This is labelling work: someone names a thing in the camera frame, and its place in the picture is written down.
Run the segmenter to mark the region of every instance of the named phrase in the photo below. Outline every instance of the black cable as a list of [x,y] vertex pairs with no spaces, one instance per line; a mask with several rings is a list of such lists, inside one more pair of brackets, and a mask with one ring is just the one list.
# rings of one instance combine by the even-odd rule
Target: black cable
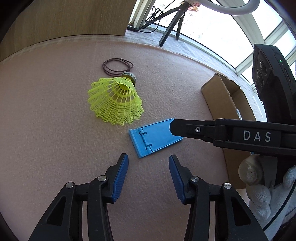
[[[107,66],[107,63],[111,62],[111,61],[118,61],[118,62],[121,62],[121,63],[124,63],[128,68],[125,69],[125,70],[113,70],[113,69],[110,69],[108,66]],[[126,60],[126,59],[122,59],[122,58],[111,58],[111,59],[108,59],[106,60],[103,64],[103,70],[104,72],[107,74],[107,75],[110,75],[110,76],[115,76],[115,77],[119,77],[121,76],[124,72],[128,72],[130,71],[132,68],[133,68],[133,63]]]
[[[173,0],[168,6],[166,6],[163,10],[160,10],[159,8],[156,8],[156,7],[152,7],[152,13],[150,12],[149,14],[151,14],[151,16],[148,18],[148,19],[146,19],[146,21],[145,22],[147,22],[147,23],[149,23],[149,24],[152,24],[152,23],[154,23],[154,19],[155,19],[155,17],[156,17],[156,15],[160,12],[160,14],[159,15],[161,15],[161,14],[163,14],[163,11],[166,9],[166,8],[168,8],[173,2],[174,2],[175,0]],[[158,22],[158,24],[157,24],[157,27],[156,27],[156,29],[153,29],[152,31],[150,31],[150,32],[145,32],[145,31],[141,31],[141,30],[139,30],[139,32],[141,32],[141,33],[147,33],[147,34],[149,34],[149,33],[153,33],[154,31],[156,31],[157,29],[158,29],[158,27],[159,27],[159,25],[160,25],[160,20],[159,20],[159,22]]]
[[274,215],[274,217],[269,221],[269,223],[263,228],[263,231],[265,231],[272,223],[273,221],[278,217],[278,215],[281,213],[281,211],[284,209],[284,207],[286,206],[287,202],[289,201],[290,197],[292,196],[294,190],[296,187],[296,180],[294,181],[294,184],[286,198],[286,200],[284,201],[284,203],[282,204],[282,206],[280,207],[280,209],[277,211],[277,213]]

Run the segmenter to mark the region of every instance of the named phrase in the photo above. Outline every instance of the badminton shuttlecock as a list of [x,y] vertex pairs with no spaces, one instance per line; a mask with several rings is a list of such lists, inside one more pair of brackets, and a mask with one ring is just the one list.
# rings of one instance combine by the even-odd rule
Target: badminton shuttlecock
[[144,112],[142,100],[129,78],[100,78],[91,84],[88,102],[97,117],[111,124],[131,124]]

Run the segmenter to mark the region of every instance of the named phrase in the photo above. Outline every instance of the screw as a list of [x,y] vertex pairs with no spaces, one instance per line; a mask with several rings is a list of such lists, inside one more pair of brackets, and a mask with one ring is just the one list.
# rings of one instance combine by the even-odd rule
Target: screw
[[230,183],[224,183],[223,185],[226,189],[230,189],[231,188],[231,184]]
[[106,179],[107,179],[107,177],[104,176],[104,175],[101,175],[101,176],[98,177],[98,180],[99,180],[100,182],[103,182],[103,181],[105,181]]
[[192,176],[190,179],[191,179],[191,181],[193,181],[195,183],[200,180],[197,176]]
[[66,183],[66,188],[72,188],[74,186],[74,183],[68,182]]

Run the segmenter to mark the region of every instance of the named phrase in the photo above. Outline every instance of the pink felt mat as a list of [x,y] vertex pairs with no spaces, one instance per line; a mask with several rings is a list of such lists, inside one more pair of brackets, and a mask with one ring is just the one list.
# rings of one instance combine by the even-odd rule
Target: pink felt mat
[[[102,62],[113,57],[134,63],[143,101],[141,120],[124,127],[96,118],[87,102],[90,84],[107,77]],[[222,149],[184,138],[139,159],[128,130],[168,118],[212,119],[200,88],[213,75],[161,48],[92,40],[31,47],[0,63],[0,211],[20,241],[65,183],[90,182],[121,153],[130,164],[120,198],[108,205],[114,240],[183,240],[190,206],[177,198],[168,158],[176,154],[193,174],[221,185]],[[211,220],[210,240],[213,227]]]

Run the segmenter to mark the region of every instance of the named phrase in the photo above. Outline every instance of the white glove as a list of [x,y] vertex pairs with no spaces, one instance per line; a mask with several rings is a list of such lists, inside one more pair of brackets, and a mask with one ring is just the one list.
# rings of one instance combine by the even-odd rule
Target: white glove
[[[247,162],[248,159],[254,158],[253,156],[248,157],[244,160]],[[283,183],[268,189],[266,186],[258,183],[258,176],[262,178],[263,170],[261,173],[256,173],[256,170],[251,166],[244,165],[247,170],[244,170],[248,179],[246,185],[246,192],[250,199],[249,208],[258,220],[262,228],[264,228],[268,222],[275,216],[277,211],[284,203],[288,196],[291,187],[296,179],[296,166],[290,168],[285,176],[283,177]],[[296,213],[296,190],[293,192],[285,208],[279,214],[279,216],[273,221],[273,223],[265,230],[265,235],[268,240],[271,240],[280,226],[292,218]]]

